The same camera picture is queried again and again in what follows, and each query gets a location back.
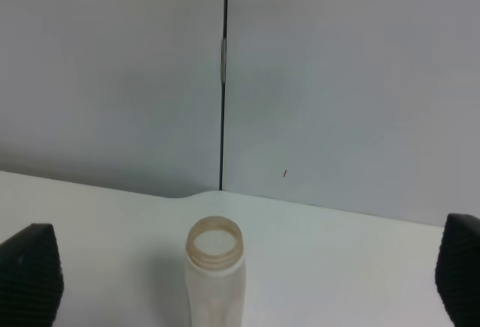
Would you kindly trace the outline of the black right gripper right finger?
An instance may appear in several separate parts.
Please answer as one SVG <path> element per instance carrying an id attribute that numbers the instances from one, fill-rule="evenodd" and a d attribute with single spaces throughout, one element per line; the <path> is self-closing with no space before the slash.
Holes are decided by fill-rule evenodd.
<path id="1" fill-rule="evenodd" d="M 454 326 L 479 325 L 479 219 L 449 214 L 435 269 L 436 289 Z"/>

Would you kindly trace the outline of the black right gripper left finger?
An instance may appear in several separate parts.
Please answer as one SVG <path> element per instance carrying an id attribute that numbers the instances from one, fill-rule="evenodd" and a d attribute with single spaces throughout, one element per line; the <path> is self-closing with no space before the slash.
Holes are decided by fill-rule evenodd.
<path id="1" fill-rule="evenodd" d="M 52 326 L 64 287 L 52 224 L 32 223 L 1 243 L 2 326 Z"/>

